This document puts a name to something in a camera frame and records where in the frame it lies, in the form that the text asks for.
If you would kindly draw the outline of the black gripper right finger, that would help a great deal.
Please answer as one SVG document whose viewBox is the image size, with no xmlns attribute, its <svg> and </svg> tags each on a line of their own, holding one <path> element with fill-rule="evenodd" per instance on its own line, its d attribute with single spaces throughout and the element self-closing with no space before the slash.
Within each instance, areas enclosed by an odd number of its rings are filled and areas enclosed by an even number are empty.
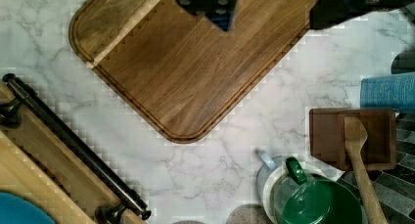
<svg viewBox="0 0 415 224">
<path fill-rule="evenodd" d="M 415 0 L 317 0 L 309 13 L 310 28 L 321 30 L 372 13 L 395 10 Z"/>
</svg>

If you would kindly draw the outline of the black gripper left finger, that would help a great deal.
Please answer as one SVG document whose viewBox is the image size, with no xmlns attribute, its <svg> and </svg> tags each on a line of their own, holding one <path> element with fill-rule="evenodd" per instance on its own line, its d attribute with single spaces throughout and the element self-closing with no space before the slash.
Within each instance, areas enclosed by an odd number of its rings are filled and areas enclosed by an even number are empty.
<svg viewBox="0 0 415 224">
<path fill-rule="evenodd" d="M 223 31 L 232 26 L 237 0 L 175 0 L 193 16 L 204 16 Z"/>
</svg>

